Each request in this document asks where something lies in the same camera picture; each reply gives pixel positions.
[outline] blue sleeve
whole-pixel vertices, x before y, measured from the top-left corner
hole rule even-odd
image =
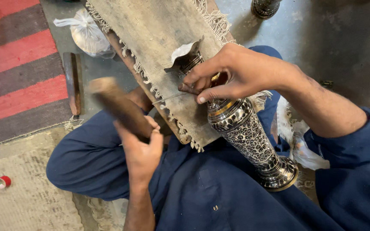
[[[370,230],[370,109],[362,109],[367,123],[352,134],[305,134],[308,147],[331,163],[316,171],[319,204],[345,230]]]
[[[366,124],[357,131],[338,138],[322,138],[312,130],[304,138],[309,149],[329,160],[331,168],[355,168],[370,162],[370,109]]]

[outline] red thread spool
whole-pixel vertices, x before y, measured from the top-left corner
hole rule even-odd
[[[11,179],[8,176],[0,177],[0,190],[11,185]]]

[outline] striped mat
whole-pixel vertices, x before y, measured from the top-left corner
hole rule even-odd
[[[0,0],[0,142],[71,115],[61,59],[39,0]]]

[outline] wooden board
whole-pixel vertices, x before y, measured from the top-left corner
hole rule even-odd
[[[81,0],[81,3],[85,6],[86,0]],[[209,13],[211,13],[211,12],[213,12],[215,10],[218,10],[218,7],[217,7],[217,5],[216,5],[216,3],[215,3],[214,0],[207,0],[207,7],[208,7],[208,12]],[[110,44],[116,50],[118,56],[121,58],[121,60],[127,66],[128,70],[132,73],[132,75],[134,76],[134,78],[137,81],[137,83],[139,84],[139,86],[144,90],[144,92],[146,93],[146,95],[148,96],[148,98],[151,100],[151,102],[158,101],[159,99],[157,99],[154,96],[154,93],[150,92],[151,86],[149,84],[145,84],[143,82],[144,79],[142,78],[142,76],[141,76],[140,73],[136,73],[136,71],[134,69],[135,59],[131,56],[131,52],[130,51],[127,51],[126,57],[123,57],[123,55],[122,55],[122,47],[124,45],[121,44],[121,43],[119,43],[119,40],[120,39],[116,35],[116,33],[113,32],[113,31],[110,31],[110,32],[104,33],[104,34],[105,34],[105,37],[110,42]],[[227,40],[228,41],[233,40],[233,36],[231,35],[231,33],[228,33],[226,37],[227,37]],[[185,137],[185,138],[182,138],[182,139],[180,138],[180,136],[179,136],[179,128],[176,125],[176,121],[175,120],[169,121],[169,119],[168,119],[168,115],[169,114],[167,113],[166,110],[160,109],[160,105],[161,105],[161,103],[155,104],[155,107],[156,107],[158,113],[165,120],[165,122],[167,123],[167,125],[171,128],[172,132],[175,134],[175,136],[178,138],[178,140],[182,144],[189,143],[190,142],[190,138],[189,137]]]

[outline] forearm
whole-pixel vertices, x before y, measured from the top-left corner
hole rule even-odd
[[[124,231],[147,231],[155,229],[155,215],[151,197],[146,187],[130,187],[127,217]]]
[[[366,123],[366,113],[357,105],[321,87],[299,70],[288,77],[288,83],[278,92],[318,136],[344,136]]]

